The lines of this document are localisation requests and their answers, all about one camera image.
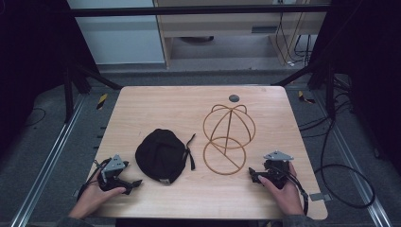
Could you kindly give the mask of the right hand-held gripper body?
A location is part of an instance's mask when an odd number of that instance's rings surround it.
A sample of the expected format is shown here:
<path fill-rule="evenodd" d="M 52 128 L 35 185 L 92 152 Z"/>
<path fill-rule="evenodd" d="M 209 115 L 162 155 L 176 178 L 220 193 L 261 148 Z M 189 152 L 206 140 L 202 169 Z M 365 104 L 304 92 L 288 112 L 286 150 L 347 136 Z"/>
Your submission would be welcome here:
<path fill-rule="evenodd" d="M 264 163 L 267 171 L 266 178 L 269 179 L 278 189 L 282 189 L 288 180 L 289 162 L 293 157 L 279 150 L 264 155 Z"/>

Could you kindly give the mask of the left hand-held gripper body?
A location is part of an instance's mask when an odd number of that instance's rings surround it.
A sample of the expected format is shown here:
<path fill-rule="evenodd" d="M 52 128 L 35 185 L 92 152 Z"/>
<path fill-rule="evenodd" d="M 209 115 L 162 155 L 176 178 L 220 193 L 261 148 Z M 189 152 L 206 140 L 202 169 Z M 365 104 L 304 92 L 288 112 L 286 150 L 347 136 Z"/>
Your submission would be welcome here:
<path fill-rule="evenodd" d="M 100 173 L 97 177 L 100 188 L 109 191 L 117 187 L 126 187 L 126 184 L 118 178 L 126 165 L 116 154 L 114 157 L 104 160 L 100 164 Z"/>

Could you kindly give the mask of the black bucket hat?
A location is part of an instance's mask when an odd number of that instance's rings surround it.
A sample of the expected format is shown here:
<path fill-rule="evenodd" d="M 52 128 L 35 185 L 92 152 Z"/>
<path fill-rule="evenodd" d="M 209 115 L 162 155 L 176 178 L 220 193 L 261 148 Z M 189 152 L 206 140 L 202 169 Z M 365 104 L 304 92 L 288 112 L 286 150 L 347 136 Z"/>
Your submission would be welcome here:
<path fill-rule="evenodd" d="M 184 144 L 173 131 L 156 129 L 138 146 L 135 160 L 142 172 L 157 182 L 170 185 L 182 174 L 186 160 L 192 170 L 196 169 L 189 144 Z"/>

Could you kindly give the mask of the person's left hand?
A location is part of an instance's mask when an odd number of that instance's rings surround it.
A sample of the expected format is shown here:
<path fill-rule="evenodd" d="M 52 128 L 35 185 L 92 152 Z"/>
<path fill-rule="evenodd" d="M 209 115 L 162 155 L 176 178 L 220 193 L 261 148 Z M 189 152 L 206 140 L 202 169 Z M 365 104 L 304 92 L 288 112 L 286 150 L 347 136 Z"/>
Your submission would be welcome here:
<path fill-rule="evenodd" d="M 103 191 L 98 183 L 90 183 L 68 214 L 68 217 L 85 219 L 93 214 L 104 202 L 123 194 L 125 191 L 125 187 L 117 187 L 108 191 Z"/>

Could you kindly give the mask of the black metal stand leg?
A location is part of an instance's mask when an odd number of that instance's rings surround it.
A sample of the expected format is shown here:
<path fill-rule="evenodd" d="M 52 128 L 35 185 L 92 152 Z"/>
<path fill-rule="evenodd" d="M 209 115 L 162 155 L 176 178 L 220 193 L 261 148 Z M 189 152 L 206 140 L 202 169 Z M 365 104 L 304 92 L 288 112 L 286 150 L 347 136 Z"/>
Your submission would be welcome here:
<path fill-rule="evenodd" d="M 122 89 L 121 85 L 105 79 L 98 72 L 76 63 L 66 64 L 63 67 L 62 76 L 65 100 L 65 123 L 68 123 L 74 114 L 73 86 L 76 86 L 80 94 L 89 94 L 92 89 L 87 77 L 95 79 L 111 89 Z"/>
<path fill-rule="evenodd" d="M 307 83 L 307 86 L 312 89 L 319 89 L 323 83 L 325 83 L 325 109 L 328 116 L 332 119 L 336 119 L 335 112 L 335 100 L 334 100 L 334 76 L 335 67 L 331 60 L 328 61 L 314 61 L 308 66 L 298 70 L 294 74 L 290 75 L 286 79 L 282 79 L 278 82 L 272 83 L 271 86 L 282 86 L 285 87 L 292 81 L 300 78 L 305 74 L 311 73 L 312 76 Z"/>

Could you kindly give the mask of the light wooden desk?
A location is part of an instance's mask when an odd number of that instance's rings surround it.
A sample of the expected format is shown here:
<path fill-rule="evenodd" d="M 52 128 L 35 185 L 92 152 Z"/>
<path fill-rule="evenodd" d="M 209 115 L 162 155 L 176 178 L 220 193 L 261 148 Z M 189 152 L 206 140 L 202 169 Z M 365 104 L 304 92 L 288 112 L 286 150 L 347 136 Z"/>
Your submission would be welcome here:
<path fill-rule="evenodd" d="M 312 5 L 331 0 L 152 0 L 158 7 L 194 7 L 223 5 Z M 171 63 L 172 44 L 180 37 L 208 37 L 266 34 L 278 60 L 290 61 L 296 40 L 302 35 L 317 35 L 324 12 L 278 12 L 244 14 L 159 15 L 157 22 L 166 63 Z"/>

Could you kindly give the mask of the black horizontal frame bar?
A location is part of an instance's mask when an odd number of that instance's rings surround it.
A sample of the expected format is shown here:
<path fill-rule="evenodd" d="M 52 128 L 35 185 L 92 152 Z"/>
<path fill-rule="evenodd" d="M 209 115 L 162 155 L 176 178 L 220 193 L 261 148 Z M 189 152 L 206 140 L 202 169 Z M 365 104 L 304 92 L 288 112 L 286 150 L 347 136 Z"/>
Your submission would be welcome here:
<path fill-rule="evenodd" d="M 148 16 L 148 15 L 191 15 L 191 14 L 230 14 L 230 13 L 276 13 L 276 12 L 324 12 L 332 8 L 330 4 L 318 5 L 267 5 L 267 6 L 194 6 L 158 8 L 119 8 L 119 9 L 69 9 L 63 14 L 74 17 L 101 16 Z"/>

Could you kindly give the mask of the white cabinet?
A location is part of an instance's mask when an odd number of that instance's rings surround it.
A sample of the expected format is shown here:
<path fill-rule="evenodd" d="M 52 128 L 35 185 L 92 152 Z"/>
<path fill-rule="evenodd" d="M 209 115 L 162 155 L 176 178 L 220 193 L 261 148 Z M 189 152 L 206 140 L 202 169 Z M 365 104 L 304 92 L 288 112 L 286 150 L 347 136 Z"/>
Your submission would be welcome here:
<path fill-rule="evenodd" d="M 153 8 L 152 0 L 67 0 L 71 9 Z M 77 17 L 97 65 L 164 63 L 155 16 Z"/>

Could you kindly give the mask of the grey metal table bracket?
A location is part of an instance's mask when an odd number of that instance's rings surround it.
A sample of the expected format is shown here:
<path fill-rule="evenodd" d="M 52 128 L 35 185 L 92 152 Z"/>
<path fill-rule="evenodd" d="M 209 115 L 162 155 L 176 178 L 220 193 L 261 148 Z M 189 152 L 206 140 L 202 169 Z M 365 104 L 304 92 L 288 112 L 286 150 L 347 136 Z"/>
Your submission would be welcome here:
<path fill-rule="evenodd" d="M 312 201 L 331 201 L 332 197 L 329 194 L 314 193 L 309 195 Z"/>

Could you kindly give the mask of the yellow black hazard tape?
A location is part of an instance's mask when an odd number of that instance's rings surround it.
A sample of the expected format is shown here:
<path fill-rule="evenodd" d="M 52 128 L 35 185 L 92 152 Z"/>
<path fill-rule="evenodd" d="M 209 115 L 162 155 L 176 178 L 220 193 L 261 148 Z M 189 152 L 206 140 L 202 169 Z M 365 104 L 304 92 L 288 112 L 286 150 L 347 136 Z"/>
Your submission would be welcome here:
<path fill-rule="evenodd" d="M 97 103 L 97 105 L 96 105 L 96 109 L 97 109 L 97 110 L 101 110 L 101 109 L 102 109 L 102 107 L 103 107 L 103 105 L 104 105 L 104 103 L 105 103 L 107 97 L 108 97 L 108 94 L 102 94 L 102 95 L 100 96 L 99 101 L 98 101 L 98 103 Z"/>
<path fill-rule="evenodd" d="M 300 101 L 303 101 L 303 102 L 305 102 L 305 103 L 309 103 L 309 104 L 314 104 L 314 103 L 316 103 L 316 102 L 315 102 L 315 99 L 313 99 L 313 98 L 306 98 L 304 92 L 302 92 L 302 91 L 298 91 L 298 98 L 299 98 Z"/>

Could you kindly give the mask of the person's right hand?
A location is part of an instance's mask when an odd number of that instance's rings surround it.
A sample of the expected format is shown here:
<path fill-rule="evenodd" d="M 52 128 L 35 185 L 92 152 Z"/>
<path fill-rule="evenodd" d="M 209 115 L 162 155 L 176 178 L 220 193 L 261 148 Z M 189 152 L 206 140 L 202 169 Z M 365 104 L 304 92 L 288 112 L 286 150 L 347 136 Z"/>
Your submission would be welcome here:
<path fill-rule="evenodd" d="M 277 188 L 269 179 L 259 176 L 259 181 L 270 192 L 281 212 L 286 216 L 303 215 L 298 189 L 294 183 L 287 181 L 282 189 Z"/>

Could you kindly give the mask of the aluminium floor rail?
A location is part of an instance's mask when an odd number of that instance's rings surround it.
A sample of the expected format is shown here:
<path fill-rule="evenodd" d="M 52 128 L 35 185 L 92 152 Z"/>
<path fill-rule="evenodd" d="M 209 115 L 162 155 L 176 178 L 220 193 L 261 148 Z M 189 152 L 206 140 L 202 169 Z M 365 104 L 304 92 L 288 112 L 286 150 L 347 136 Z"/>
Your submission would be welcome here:
<path fill-rule="evenodd" d="M 316 103 L 323 113 L 323 118 L 328 120 L 327 131 L 323 134 L 324 140 L 318 169 L 318 172 L 321 174 L 323 184 L 326 184 L 324 177 L 324 171 L 326 169 L 329 167 L 345 169 L 352 179 L 362 204 L 353 204 L 350 201 L 346 201 L 345 199 L 342 199 L 340 196 L 336 195 L 329 186 L 326 186 L 325 188 L 330 192 L 330 195 L 335 200 L 340 201 L 344 205 L 354 209 L 367 210 L 373 223 L 375 224 L 375 227 L 393 227 L 390 218 L 377 197 L 376 190 L 372 182 L 366 177 L 360 164 L 357 162 L 356 157 L 352 154 L 352 150 L 345 141 L 345 137 L 340 131 L 340 128 L 336 125 L 336 121 L 332 120 L 328 116 L 328 113 L 325 109 L 324 96 L 319 92 L 313 92 L 313 96 L 315 97 Z M 338 152 L 340 153 L 340 157 L 342 159 L 341 164 L 326 164 L 324 162 L 326 144 L 330 136 L 333 137 L 334 143 L 336 144 Z"/>
<path fill-rule="evenodd" d="M 59 133 L 52 149 L 49 151 L 44 164 L 37 175 L 34 184 L 31 186 L 29 192 L 24 199 L 24 202 L 18 209 L 16 215 L 12 219 L 9 227 L 26 227 L 41 195 L 44 192 L 44 188 L 58 162 L 61 153 L 65 147 L 66 142 L 76 125 L 78 117 L 81 113 L 82 106 L 87 95 L 78 95 L 76 104 L 73 108 L 73 113 L 70 119 L 63 124 L 61 132 Z"/>

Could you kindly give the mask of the dark curtain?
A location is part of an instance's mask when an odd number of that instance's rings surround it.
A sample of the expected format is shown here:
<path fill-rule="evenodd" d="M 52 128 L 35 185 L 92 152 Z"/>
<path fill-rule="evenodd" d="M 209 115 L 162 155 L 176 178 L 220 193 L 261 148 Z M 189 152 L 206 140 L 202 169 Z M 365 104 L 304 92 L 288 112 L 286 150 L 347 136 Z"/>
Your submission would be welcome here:
<path fill-rule="evenodd" d="M 69 8 L 67 0 L 0 0 L 0 158 L 35 98 L 63 84 L 60 39 L 79 64 L 97 70 L 77 21 L 51 14 Z"/>
<path fill-rule="evenodd" d="M 328 44 L 335 72 L 352 81 L 352 99 L 379 152 L 401 175 L 401 0 L 332 0 L 312 60 Z"/>

